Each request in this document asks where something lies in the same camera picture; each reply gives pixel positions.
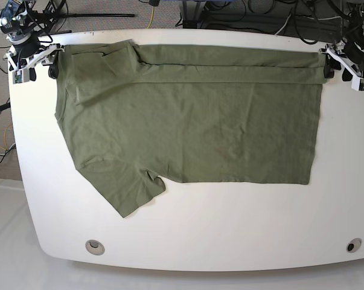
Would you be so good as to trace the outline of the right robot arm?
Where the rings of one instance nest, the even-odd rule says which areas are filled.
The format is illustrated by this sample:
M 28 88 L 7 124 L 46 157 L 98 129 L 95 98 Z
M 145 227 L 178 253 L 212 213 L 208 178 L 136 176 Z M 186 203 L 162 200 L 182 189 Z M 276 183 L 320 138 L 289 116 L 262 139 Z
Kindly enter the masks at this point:
M 43 12 L 33 9 L 35 1 L 7 1 L 0 9 L 0 33 L 11 43 L 4 54 L 8 62 L 13 83 L 36 80 L 35 66 L 48 67 L 48 75 L 56 79 L 59 75 L 57 57 L 63 47 L 53 43 L 50 31 L 62 18 L 66 1 L 55 4 L 49 1 Z

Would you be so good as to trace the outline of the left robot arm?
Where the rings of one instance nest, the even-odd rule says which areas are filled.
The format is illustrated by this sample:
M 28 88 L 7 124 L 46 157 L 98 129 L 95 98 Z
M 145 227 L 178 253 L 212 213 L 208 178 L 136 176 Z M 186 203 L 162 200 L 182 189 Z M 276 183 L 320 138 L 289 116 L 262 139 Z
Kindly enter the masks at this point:
M 343 69 L 342 80 L 352 81 L 355 77 L 364 82 L 364 1 L 345 1 L 348 9 L 345 13 L 334 1 L 327 4 L 342 19 L 340 39 L 326 49 L 330 50 L 336 60 L 330 60 L 333 69 Z

